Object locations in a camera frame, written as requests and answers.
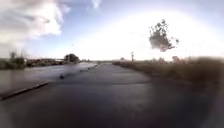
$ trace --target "tree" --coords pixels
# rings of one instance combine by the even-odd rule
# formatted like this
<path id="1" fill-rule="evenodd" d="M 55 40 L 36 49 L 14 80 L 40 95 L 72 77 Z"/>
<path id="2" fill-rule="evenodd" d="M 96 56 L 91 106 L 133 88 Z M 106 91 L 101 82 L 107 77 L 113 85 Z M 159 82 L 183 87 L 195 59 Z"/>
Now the tree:
<path id="1" fill-rule="evenodd" d="M 162 52 L 165 52 L 168 49 L 175 48 L 171 43 L 172 40 L 175 40 L 178 44 L 179 40 L 174 37 L 168 37 L 168 25 L 165 20 L 157 23 L 155 26 L 149 27 L 150 37 L 149 41 L 151 43 L 152 49 L 156 48 Z"/>
<path id="2" fill-rule="evenodd" d="M 67 62 L 78 62 L 79 58 L 75 54 L 68 54 L 65 56 L 65 61 Z"/>

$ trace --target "roadside grass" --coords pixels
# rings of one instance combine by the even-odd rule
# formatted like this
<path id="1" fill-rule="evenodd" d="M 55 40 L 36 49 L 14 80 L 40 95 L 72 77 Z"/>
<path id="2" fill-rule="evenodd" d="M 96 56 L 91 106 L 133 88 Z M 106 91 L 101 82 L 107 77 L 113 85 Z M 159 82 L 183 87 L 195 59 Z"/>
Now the roadside grass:
<path id="1" fill-rule="evenodd" d="M 161 76 L 186 81 L 195 85 L 219 85 L 223 63 L 219 59 L 195 58 L 165 61 L 117 61 L 114 65 L 141 71 L 150 76 Z"/>

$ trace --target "asphalt road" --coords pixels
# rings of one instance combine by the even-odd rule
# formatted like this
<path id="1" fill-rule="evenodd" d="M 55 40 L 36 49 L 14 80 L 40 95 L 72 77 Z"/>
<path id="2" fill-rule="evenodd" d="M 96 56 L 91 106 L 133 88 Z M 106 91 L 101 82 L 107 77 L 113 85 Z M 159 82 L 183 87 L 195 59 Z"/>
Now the asphalt road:
<path id="1" fill-rule="evenodd" d="M 26 68 L 24 70 L 0 71 L 0 96 L 30 88 L 45 82 L 55 81 L 61 74 L 75 74 L 79 70 L 92 67 L 94 63 Z"/>
<path id="2" fill-rule="evenodd" d="M 209 106 L 187 85 L 102 64 L 0 102 L 0 127 L 199 128 Z"/>

